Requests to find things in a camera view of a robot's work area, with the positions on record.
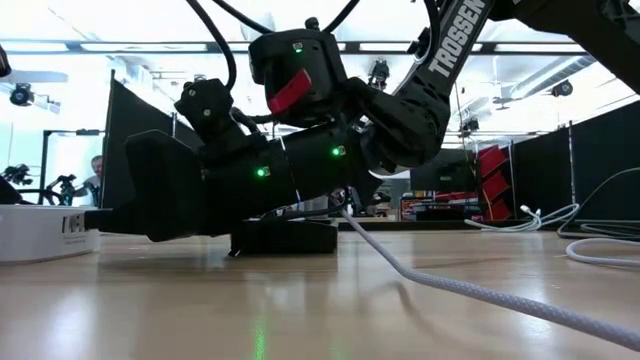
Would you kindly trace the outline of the long black power strip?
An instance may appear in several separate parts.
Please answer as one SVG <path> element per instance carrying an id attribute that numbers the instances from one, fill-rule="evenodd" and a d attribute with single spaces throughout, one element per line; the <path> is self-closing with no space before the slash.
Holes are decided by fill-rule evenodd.
<path id="1" fill-rule="evenodd" d="M 338 228 L 329 221 L 249 221 L 230 234 L 231 257 L 332 254 Z"/>

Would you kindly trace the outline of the black monitor screen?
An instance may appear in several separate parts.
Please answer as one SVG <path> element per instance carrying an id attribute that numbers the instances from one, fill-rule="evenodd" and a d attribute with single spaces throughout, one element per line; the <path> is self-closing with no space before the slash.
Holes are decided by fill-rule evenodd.
<path id="1" fill-rule="evenodd" d="M 412 190 L 475 192 L 478 181 L 471 151 L 441 149 L 428 163 L 410 170 Z"/>

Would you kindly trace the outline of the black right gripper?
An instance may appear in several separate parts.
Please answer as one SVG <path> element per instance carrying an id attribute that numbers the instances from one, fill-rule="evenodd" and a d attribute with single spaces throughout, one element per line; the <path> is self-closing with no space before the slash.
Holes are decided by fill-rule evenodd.
<path id="1" fill-rule="evenodd" d="M 243 220 L 297 201 L 289 162 L 281 144 L 204 164 L 187 145 L 160 131 L 125 142 L 139 222 L 148 238 L 163 242 L 191 235 L 223 235 Z M 86 211 L 84 228 L 126 232 L 126 219 L 113 209 Z"/>

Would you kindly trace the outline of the white cube outlet hub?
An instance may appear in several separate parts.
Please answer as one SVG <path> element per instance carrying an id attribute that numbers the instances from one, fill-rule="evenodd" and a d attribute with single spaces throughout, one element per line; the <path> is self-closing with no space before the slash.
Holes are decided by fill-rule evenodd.
<path id="1" fill-rule="evenodd" d="M 0 205 L 0 265 L 96 252 L 99 233 L 71 232 L 66 219 L 92 207 Z"/>

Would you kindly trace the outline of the person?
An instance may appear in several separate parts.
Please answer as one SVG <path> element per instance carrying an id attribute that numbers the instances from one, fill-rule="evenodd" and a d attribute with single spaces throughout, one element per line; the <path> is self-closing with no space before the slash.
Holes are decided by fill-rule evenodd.
<path id="1" fill-rule="evenodd" d="M 94 156 L 91 159 L 90 165 L 93 171 L 93 176 L 83 181 L 81 187 L 74 192 L 74 196 L 75 197 L 90 196 L 91 205 L 94 207 L 99 207 L 102 170 L 103 170 L 103 156 L 102 155 Z"/>

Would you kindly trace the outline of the cluttered background shelf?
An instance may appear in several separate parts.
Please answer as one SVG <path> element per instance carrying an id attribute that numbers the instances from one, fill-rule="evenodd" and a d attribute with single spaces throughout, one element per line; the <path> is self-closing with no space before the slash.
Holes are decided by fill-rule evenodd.
<path id="1" fill-rule="evenodd" d="M 457 221 L 484 218 L 477 194 L 473 192 L 436 192 L 427 197 L 403 196 L 399 210 L 401 221 Z"/>

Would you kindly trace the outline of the red storage rack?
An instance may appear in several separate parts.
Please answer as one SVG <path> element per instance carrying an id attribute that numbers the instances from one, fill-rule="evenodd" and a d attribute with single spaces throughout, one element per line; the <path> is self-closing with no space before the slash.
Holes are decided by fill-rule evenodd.
<path id="1" fill-rule="evenodd" d="M 511 190 L 509 157 L 506 147 L 493 145 L 477 153 L 478 178 L 486 205 L 485 218 L 504 221 L 512 216 L 508 194 Z"/>

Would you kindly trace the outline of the black background rig frame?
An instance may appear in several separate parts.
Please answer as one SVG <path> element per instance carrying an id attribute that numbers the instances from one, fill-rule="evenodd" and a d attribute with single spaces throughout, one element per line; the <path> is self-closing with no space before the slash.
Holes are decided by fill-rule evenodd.
<path id="1" fill-rule="evenodd" d="M 95 176 L 92 161 L 103 153 L 105 131 L 99 129 L 44 130 L 40 188 L 66 197 L 70 206 L 94 206 L 99 188 L 87 181 Z"/>

